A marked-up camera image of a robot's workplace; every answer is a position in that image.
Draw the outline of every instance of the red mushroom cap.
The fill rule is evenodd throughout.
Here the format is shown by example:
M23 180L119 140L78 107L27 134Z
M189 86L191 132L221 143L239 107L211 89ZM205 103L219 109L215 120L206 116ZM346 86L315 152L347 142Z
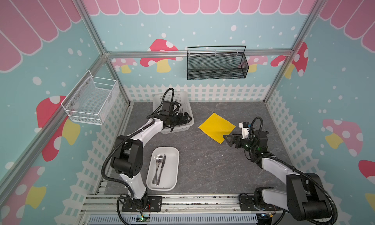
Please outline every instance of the red mushroom cap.
M329 145L337 149L341 143L345 143L350 155L357 156L363 146L363 134L358 124L354 122L325 119L323 120L322 131L326 129L332 132L331 135L326 136Z
M358 163L359 171L365 176L371 183L375 184L375 162L361 160Z
M148 51L178 51L178 49L169 41L166 41L163 39L156 39L154 43L152 43ZM177 61L182 60L182 58L178 58L178 57L177 58L142 58L140 61L140 64L144 67L149 67L164 59L177 60Z

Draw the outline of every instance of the pink mushroom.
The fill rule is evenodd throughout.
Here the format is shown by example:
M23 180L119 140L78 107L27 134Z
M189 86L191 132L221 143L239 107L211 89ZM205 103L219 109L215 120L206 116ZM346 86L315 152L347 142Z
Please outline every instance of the pink mushroom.
M331 135L326 136L328 144L337 149L341 143L345 143L350 155L357 156L363 146L363 134L358 124L348 121L325 119L322 131L328 130Z
M298 50L298 53L294 56L294 59L292 60L292 63L287 68L287 71L285 72L284 76L288 79L292 78L292 72L293 69L297 69L298 75L303 76L303 74L306 71L307 67L307 61L308 61L309 51L307 48L307 44L303 42L301 48ZM278 67L284 63L285 60L284 55L280 55L277 58L275 58L271 62L271 66Z
M371 183L375 184L375 162L361 160L358 163L359 171L365 176Z
M148 51L178 51L178 49L169 41L166 41L163 39L156 39L154 43L152 43ZM168 64L168 59L176 60L176 61L182 60L182 58L179 58L179 57L177 58L142 58L140 61L140 64L144 67L149 67L156 63L157 72L167 73L171 71L171 67Z
M111 62L115 67L116 71L120 71L121 68L121 72L124 74L132 72L128 65L138 65L133 58L114 58L111 60Z
M38 120L38 128L35 129L36 132L39 132L44 127L64 98L65 96L52 96L39 103L36 107L36 117ZM73 145L78 138L80 130L81 126L79 124L74 124L66 117L42 150L43 159L46 162L55 159L59 153L62 137L66 138L70 145Z
M267 65L268 58L267 56L249 56L247 57L247 63L249 64L249 72L256 72L256 66L259 65Z
M1 208L2 225L19 225L25 211L25 205L30 205L34 209L40 205L47 189L46 187L38 188L33 185L44 170L44 166L33 166L27 171L16 190Z

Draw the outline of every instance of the yellow mushroom stem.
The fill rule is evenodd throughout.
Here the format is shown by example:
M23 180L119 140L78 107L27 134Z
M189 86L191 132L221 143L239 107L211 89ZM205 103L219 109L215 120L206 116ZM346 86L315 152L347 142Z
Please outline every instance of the yellow mushroom stem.
M167 73L171 71L171 67L168 64L168 59L163 59L157 62L157 72L159 73Z
M332 133L331 135L326 136L326 141L328 142L329 146L333 149L337 149L340 144L344 141L341 139L340 136Z
M290 63L288 68L287 68L287 71L284 74L285 78L288 78L288 79L292 78L292 72L293 72L294 68L296 68L296 67L292 63Z
M121 72L124 73L124 74L128 74L128 73L131 73L132 70L129 68L128 65L123 65L123 66L121 66Z
M252 65L250 65L250 66L249 66L249 71L248 71L248 72L249 72L249 73L256 72L256 65L257 65L257 64L252 64Z

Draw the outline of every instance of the yellow cloth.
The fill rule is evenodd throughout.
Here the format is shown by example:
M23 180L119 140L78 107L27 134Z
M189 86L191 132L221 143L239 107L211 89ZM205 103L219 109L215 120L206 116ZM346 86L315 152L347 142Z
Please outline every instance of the yellow cloth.
M235 127L228 120L213 113L199 129L221 144L224 141L223 135L229 135Z

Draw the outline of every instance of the white wire basket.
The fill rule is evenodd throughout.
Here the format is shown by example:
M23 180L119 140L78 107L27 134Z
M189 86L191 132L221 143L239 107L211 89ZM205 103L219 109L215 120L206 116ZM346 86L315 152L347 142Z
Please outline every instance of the white wire basket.
M161 93L161 94L156 94L153 97L153 107L154 107L154 110L162 102L163 95L164 95L164 93ZM172 92L168 92L167 95L165 96L164 100L165 101L171 101L171 97L172 97ZM190 102L189 102L189 98L188 98L188 93L186 91L177 91L177 92L174 92L173 101L177 101L177 102L181 103L181 107L179 108L179 113L181 113L181 112L182 113L187 112L190 115L190 117L191 117L191 121L188 124L183 124L183 125L176 126L173 129L172 133L176 133L176 132L179 132L179 131L189 130L189 128L191 126L193 126L193 124L194 124L194 117L193 117L193 112L191 111ZM165 128L161 132L162 132L162 134L168 134L168 133L171 133L171 129Z
M73 122L103 125L119 92L116 80L87 71L61 105Z

